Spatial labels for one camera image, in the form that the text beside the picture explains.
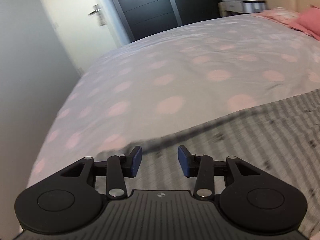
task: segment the door handle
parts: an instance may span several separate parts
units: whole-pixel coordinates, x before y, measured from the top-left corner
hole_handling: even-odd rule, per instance
[[[99,21],[99,26],[103,26],[106,25],[107,22],[102,14],[101,8],[99,7],[98,4],[93,6],[94,11],[89,13],[88,16],[93,15],[93,14],[97,14],[98,15],[98,21]]]
[[[93,11],[93,12],[89,13],[88,15],[90,16],[90,15],[92,15],[92,14],[95,14],[95,13],[97,13],[98,11],[101,11],[101,9],[99,8],[99,9],[97,9],[97,10],[95,10],[95,11]]]

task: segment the circular pad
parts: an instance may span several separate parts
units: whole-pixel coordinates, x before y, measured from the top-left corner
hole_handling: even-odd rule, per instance
[[[73,205],[75,197],[66,190],[50,190],[38,198],[38,205],[47,211],[61,211]]]
[[[296,230],[307,212],[304,195],[271,175],[238,177],[223,190],[219,204],[230,221],[258,234]]]
[[[284,202],[283,195],[271,188],[257,188],[247,195],[250,204],[261,209],[274,209],[280,207]]]
[[[57,175],[23,191],[14,208],[23,229],[61,234],[95,219],[102,209],[102,199],[85,181]]]

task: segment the ribbed black surface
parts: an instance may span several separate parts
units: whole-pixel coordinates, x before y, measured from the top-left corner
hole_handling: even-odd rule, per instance
[[[229,225],[213,203],[188,191],[135,190],[126,200],[110,202],[92,224],[65,235],[43,236],[29,231],[17,240],[302,240],[298,231],[281,236],[256,236]]]

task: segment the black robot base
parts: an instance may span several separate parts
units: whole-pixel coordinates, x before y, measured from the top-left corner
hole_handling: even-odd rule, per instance
[[[298,228],[307,201],[295,187],[235,157],[225,162],[192,155],[183,145],[178,160],[186,177],[197,177],[188,190],[133,190],[142,160],[136,146],[129,155],[104,162],[85,157],[24,190],[15,212],[23,232],[17,240],[303,240]],[[106,194],[95,189],[106,176]],[[214,176],[226,188],[214,194]]]

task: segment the white drawer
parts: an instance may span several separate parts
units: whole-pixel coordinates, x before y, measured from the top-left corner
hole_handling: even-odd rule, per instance
[[[242,2],[225,2],[226,11],[244,13]]]

